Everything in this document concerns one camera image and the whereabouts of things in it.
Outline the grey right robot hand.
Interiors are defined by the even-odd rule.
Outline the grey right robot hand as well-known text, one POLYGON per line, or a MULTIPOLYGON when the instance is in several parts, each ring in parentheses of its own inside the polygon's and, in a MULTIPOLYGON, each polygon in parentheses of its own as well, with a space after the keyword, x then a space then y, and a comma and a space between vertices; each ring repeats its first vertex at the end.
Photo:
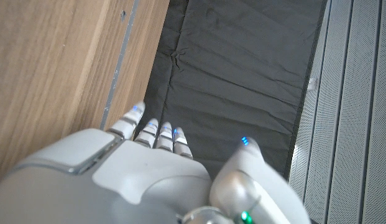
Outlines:
POLYGON ((215 178, 181 128, 138 102, 109 129, 84 129, 23 159, 0 181, 0 223, 309 223, 259 145, 242 137, 215 178))

